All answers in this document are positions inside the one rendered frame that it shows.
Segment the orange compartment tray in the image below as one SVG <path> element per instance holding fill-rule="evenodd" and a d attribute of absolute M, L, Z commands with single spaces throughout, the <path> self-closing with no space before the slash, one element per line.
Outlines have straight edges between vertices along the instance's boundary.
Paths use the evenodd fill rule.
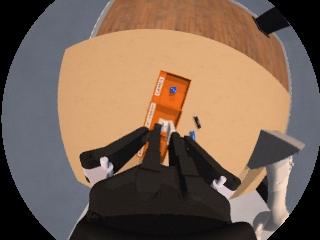
<path fill-rule="evenodd" d="M 149 104 L 144 126 L 148 127 L 150 130 L 153 130 L 154 124 L 159 123 L 159 118 L 163 118 L 166 120 L 172 120 L 175 129 L 177 129 L 178 123 L 180 121 L 180 118 L 183 112 L 182 108 L 183 108 L 190 84 L 191 84 L 190 79 L 161 70 L 155 86 L 152 100 L 150 101 L 150 104 Z M 177 87 L 177 93 L 170 93 L 170 87 Z M 166 139 L 167 139 L 167 133 L 162 132 L 161 150 L 160 150 L 161 164 L 163 164 L 168 152 L 167 150 L 168 145 L 166 145 Z M 146 142 L 146 144 L 142 147 L 142 149 L 137 152 L 136 154 L 137 157 L 144 158 L 144 154 L 148 147 L 148 144 L 149 143 Z"/>

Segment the small blue cube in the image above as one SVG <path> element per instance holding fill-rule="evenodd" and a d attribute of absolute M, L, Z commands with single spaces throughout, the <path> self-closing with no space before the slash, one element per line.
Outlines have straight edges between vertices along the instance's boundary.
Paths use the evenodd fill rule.
<path fill-rule="evenodd" d="M 170 93 L 177 93 L 177 87 L 170 87 Z"/>

